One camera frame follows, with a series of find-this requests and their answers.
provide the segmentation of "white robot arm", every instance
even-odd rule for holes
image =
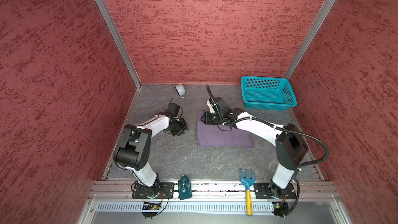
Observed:
[[[286,196],[287,185],[295,179],[301,167],[323,162],[329,156],[328,148],[322,141],[300,132],[295,125],[274,124],[256,118],[240,108],[231,109],[221,97],[213,97],[208,85],[207,92],[210,96],[207,101],[210,111],[203,114],[201,118],[203,123],[223,124],[246,130],[264,138],[276,147],[278,166],[268,186],[268,194],[272,198],[281,199]],[[325,155],[318,160],[301,163],[308,151],[303,136],[312,138],[323,146]]]
[[[180,106],[170,101],[166,111],[157,113],[147,122],[126,125],[113,151],[115,164],[134,173],[149,198],[157,196],[160,189],[159,176],[148,163],[151,138],[162,130],[170,130],[173,136],[188,130],[184,118],[177,116],[179,110]]]

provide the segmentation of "gray work surface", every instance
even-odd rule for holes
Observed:
[[[251,224],[291,224],[291,223],[305,223],[305,224],[337,224],[336,217],[333,214],[333,209],[328,202],[299,202],[294,211],[286,217],[277,219],[276,216],[261,216],[253,215],[248,217],[244,214],[202,214],[202,213],[161,213],[159,216],[144,219],[144,216],[139,212],[97,212],[94,215],[93,224],[241,224],[249,222]]]
[[[167,109],[170,99],[183,108],[182,117],[189,130],[181,136],[160,132],[152,138],[149,164],[161,180],[178,180],[187,175],[191,180],[240,180],[239,168],[252,169],[256,180],[271,180],[278,161],[275,147],[252,134],[254,148],[198,147],[196,117],[200,110],[209,111],[206,85],[184,85],[186,95],[180,98],[174,85],[144,84],[139,93],[129,124],[140,124]],[[231,108],[239,107],[253,116],[276,124],[292,122],[287,111],[261,110],[244,107],[239,85],[210,85],[214,97],[222,97]],[[310,161],[307,153],[303,162]],[[135,179],[130,171],[112,165],[108,179]],[[313,181],[311,167],[303,167],[297,175],[300,181]]]

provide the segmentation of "blue basket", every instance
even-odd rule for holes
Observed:
[[[283,111],[297,105],[292,86],[284,78],[243,76],[240,84],[247,108]]]

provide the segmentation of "metal bracket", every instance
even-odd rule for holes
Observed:
[[[130,72],[130,75],[136,85],[137,88],[139,88],[141,86],[141,81],[138,78],[138,74],[137,71],[134,68],[134,65],[131,61],[131,58],[129,56],[129,53],[126,49],[126,46],[123,43],[122,37],[120,36],[119,31],[117,30],[116,24],[113,21],[111,12],[109,11],[105,0],[95,0],[98,8],[102,14],[103,19],[105,20],[106,25],[109,28],[109,31],[111,32],[111,35],[113,37],[113,40],[116,43],[117,48],[119,49],[119,52],[124,60],[124,62],[126,63],[126,67]]]
[[[163,190],[164,192],[167,192],[167,194],[169,195],[169,199],[173,198],[174,195],[174,183],[160,183],[160,189]],[[139,183],[136,183],[134,185],[134,189],[132,192],[131,197],[133,199],[144,199],[147,198],[147,196],[145,195],[142,185]],[[160,194],[158,194],[154,199],[160,199]]]
[[[268,185],[269,183],[254,183],[254,193],[256,194],[256,199],[275,200],[275,198],[268,194]],[[293,184],[289,183],[285,190],[286,199],[296,199],[296,191],[293,187]]]
[[[300,62],[308,46],[310,46],[312,39],[315,37],[315,34],[321,27],[323,21],[325,20],[335,1],[336,0],[324,0],[321,8],[319,9],[314,21],[310,26],[310,29],[307,32],[307,35],[304,37],[304,40],[298,48],[296,55],[294,56],[292,62],[287,68],[285,75],[283,76],[285,79],[289,79],[293,74],[293,71],[295,70],[297,64]]]

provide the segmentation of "folded purple towel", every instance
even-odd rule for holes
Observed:
[[[198,146],[240,146],[253,148],[254,143],[251,133],[232,127],[229,132],[221,131],[216,125],[204,124],[200,118],[205,112],[199,111],[197,116]],[[229,130],[229,127],[219,125],[222,130]]]

